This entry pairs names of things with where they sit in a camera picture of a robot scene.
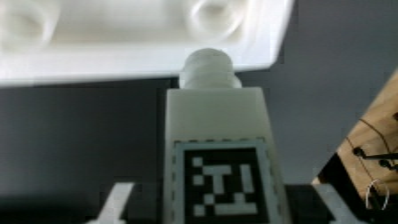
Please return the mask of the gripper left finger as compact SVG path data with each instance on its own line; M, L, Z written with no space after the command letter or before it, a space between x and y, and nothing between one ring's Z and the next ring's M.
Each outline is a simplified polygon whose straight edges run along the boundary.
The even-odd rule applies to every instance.
M133 187L133 182L119 182L114 184L98 218L87 224L126 224L121 216Z

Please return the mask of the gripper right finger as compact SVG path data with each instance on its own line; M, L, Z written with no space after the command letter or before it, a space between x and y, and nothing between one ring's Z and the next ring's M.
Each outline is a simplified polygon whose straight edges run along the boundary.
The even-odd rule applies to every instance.
M368 224L357 219L332 185L316 184L313 188L334 216L334 220L329 224Z

